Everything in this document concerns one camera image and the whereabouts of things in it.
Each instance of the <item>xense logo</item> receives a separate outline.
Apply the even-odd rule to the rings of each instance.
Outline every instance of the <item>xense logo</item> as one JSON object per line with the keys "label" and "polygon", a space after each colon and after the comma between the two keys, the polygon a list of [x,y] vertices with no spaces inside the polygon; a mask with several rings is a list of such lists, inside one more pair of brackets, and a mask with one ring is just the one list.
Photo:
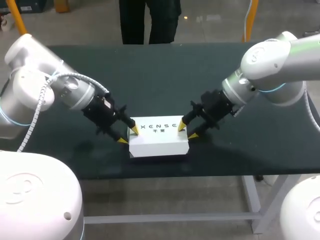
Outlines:
{"label": "xense logo", "polygon": [[141,129],[146,129],[146,128],[149,128],[149,129],[161,129],[161,128],[170,128],[170,127],[173,127],[173,128],[176,128],[177,127],[177,124],[172,124],[172,125],[169,125],[169,124],[164,124],[164,125],[161,125],[161,124],[157,124],[157,125],[149,125],[146,127],[146,125],[141,125]]}

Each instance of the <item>table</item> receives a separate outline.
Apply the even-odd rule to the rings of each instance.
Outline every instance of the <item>table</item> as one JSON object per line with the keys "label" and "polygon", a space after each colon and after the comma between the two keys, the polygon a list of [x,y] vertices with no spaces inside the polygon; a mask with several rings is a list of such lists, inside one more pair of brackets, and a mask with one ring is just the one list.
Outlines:
{"label": "table", "polygon": [[[51,49],[78,72],[107,87],[116,103],[127,104],[132,117],[183,115],[190,101],[238,66],[251,43],[168,44],[137,46],[53,46]],[[319,116],[310,102],[319,122]],[[194,121],[191,127],[199,123]],[[126,127],[117,123],[117,130]],[[147,158],[135,162],[128,146],[96,135],[82,112],[67,110],[56,101],[41,114],[25,151],[57,158],[79,179],[152,178],[185,176],[243,176],[250,212],[86,217],[87,224],[149,221],[253,220],[262,233],[300,174],[319,173],[320,134],[300,100],[281,108],[259,96],[236,117],[228,116],[220,130],[190,143],[184,159]],[[0,140],[14,151],[21,138]],[[261,207],[252,175],[281,175]]]}

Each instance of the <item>yellow railing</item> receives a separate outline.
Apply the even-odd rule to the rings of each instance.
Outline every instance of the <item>yellow railing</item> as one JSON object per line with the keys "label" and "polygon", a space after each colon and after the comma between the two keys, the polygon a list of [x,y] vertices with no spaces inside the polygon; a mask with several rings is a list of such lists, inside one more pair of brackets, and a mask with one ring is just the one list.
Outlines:
{"label": "yellow railing", "polygon": [[242,36],[242,42],[249,42],[251,38],[252,27],[254,26],[259,0],[252,0],[249,14],[246,19],[246,31]]}
{"label": "yellow railing", "polygon": [[26,34],[27,30],[25,27],[24,22],[22,21],[20,12],[18,10],[17,4],[15,0],[6,0],[6,4],[8,5],[8,8],[10,9],[10,12],[14,18],[15,25],[18,28],[18,31],[21,35]]}

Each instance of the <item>white box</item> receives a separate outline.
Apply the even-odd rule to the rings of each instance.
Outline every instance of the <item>white box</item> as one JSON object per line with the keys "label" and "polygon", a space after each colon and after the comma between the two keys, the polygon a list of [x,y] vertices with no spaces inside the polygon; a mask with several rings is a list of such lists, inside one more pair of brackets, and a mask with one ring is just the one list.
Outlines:
{"label": "white box", "polygon": [[132,117],[139,131],[128,128],[129,151],[133,158],[185,155],[189,150],[187,129],[178,131],[183,116]]}

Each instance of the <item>floor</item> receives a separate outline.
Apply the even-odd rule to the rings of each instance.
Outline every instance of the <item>floor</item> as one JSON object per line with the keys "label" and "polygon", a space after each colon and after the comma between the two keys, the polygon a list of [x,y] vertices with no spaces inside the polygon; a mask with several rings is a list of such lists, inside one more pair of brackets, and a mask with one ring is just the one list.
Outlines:
{"label": "floor", "polygon": [[[27,30],[45,45],[121,45],[119,0],[73,0],[72,12],[25,14]],[[176,43],[239,42],[249,0],[181,0]],[[145,40],[151,29],[145,15]],[[301,37],[320,26],[320,4],[315,0],[261,0],[252,41],[287,30]],[[0,88],[9,75],[3,57],[19,34],[0,32]],[[308,83],[320,111],[320,83]],[[247,211],[239,177],[153,178],[81,182],[85,215],[129,215]],[[263,198],[270,187],[257,183]],[[249,222],[174,222],[88,225],[89,240],[283,240],[278,217],[263,235],[252,235]]]}

